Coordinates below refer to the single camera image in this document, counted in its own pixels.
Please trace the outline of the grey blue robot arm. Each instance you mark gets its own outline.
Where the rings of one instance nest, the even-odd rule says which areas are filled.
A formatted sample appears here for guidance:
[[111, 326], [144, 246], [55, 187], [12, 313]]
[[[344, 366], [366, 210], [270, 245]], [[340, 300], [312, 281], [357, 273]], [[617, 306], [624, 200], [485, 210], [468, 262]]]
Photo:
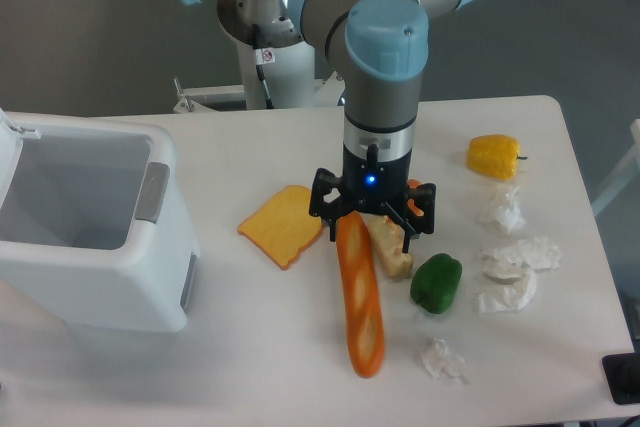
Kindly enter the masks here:
[[408, 183], [429, 23], [474, 0], [181, 1], [216, 4], [250, 109], [311, 106], [317, 57], [343, 80], [342, 172], [316, 172], [312, 216], [385, 215], [409, 240], [433, 231], [434, 186]]

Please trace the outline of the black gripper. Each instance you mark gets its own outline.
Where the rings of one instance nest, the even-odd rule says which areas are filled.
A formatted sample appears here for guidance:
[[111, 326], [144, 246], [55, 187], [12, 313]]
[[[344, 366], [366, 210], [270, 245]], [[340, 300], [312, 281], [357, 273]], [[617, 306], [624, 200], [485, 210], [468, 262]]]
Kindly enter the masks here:
[[340, 218], [355, 210], [383, 212], [403, 231], [401, 252], [407, 253], [413, 239], [435, 228], [436, 185], [408, 182], [411, 154], [382, 162], [381, 153], [361, 158], [344, 147], [342, 177], [325, 168], [316, 171], [309, 214], [329, 227], [335, 241]]

